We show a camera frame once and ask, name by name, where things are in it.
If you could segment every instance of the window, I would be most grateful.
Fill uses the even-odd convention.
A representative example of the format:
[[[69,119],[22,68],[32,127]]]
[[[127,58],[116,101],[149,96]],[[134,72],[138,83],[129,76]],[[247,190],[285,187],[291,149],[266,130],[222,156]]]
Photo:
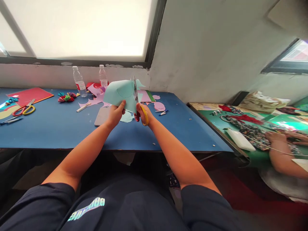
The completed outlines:
[[[296,39],[261,73],[269,72],[308,74],[308,44],[303,40]]]
[[[152,63],[166,0],[1,0],[0,63]]]

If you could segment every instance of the bottle label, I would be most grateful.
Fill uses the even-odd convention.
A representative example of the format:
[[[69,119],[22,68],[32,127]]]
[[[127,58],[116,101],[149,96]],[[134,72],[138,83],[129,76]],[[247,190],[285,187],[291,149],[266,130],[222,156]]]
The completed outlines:
[[[108,80],[100,80],[101,87],[107,87],[108,86]]]
[[[85,90],[86,88],[86,85],[84,85],[84,82],[83,83],[76,83],[76,86],[77,86],[77,89],[78,90]]]

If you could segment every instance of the forearm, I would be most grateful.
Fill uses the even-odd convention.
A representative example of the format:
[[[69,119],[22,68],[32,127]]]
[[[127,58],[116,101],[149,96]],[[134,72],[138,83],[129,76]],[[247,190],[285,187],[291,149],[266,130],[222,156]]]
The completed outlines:
[[[149,127],[155,134],[181,188],[198,184],[220,193],[200,162],[168,129],[157,120],[153,121]]]
[[[293,155],[284,154],[291,154],[288,143],[282,141],[274,141],[272,142],[271,147],[279,150],[277,151],[271,149],[269,151],[270,160],[276,171],[299,178],[308,178],[308,172],[306,172],[302,167],[292,161],[292,159],[295,159],[295,157]]]
[[[66,178],[75,189],[82,175],[94,162],[102,147],[112,131],[112,128],[107,124],[102,124],[81,141],[59,164],[59,166],[46,178],[43,182],[65,181]]]

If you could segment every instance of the hand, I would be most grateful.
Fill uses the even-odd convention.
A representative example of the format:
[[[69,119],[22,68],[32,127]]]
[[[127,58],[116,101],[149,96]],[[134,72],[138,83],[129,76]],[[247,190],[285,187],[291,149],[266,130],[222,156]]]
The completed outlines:
[[[137,109],[137,112],[140,113],[140,117],[141,117],[141,122],[145,124],[145,116],[144,116],[144,113],[141,109],[142,106],[145,111],[147,112],[147,115],[148,115],[148,119],[149,119],[149,123],[148,123],[148,126],[150,127],[152,125],[152,123],[156,120],[156,118],[153,116],[153,114],[151,113],[150,109],[148,108],[148,106],[146,105],[140,105],[140,103],[137,103],[136,104],[136,109]]]
[[[265,137],[271,142],[284,142],[287,143],[287,137],[284,134],[276,133],[276,132],[267,132],[265,133]]]
[[[115,126],[119,123],[122,115],[125,114],[124,106],[126,104],[126,100],[123,100],[119,107],[112,105],[109,113],[109,117],[106,120],[106,124],[111,128],[114,129]]]
[[[293,142],[292,144],[300,144],[300,145],[306,145],[308,146],[308,137],[302,134],[297,134],[297,133],[286,133],[287,138],[293,137],[296,139],[301,140],[301,142]]]

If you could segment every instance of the peeling paint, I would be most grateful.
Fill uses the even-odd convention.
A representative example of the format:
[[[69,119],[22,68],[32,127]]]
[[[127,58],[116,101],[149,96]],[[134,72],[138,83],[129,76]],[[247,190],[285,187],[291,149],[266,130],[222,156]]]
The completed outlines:
[[[114,64],[106,64],[105,67],[124,67],[124,66],[119,65],[119,64],[116,64],[116,65],[114,65]]]
[[[64,66],[71,66],[73,63],[70,63],[70,62],[63,62],[61,63],[61,65],[64,65]]]
[[[134,65],[133,68],[143,68],[143,66],[140,65]]]

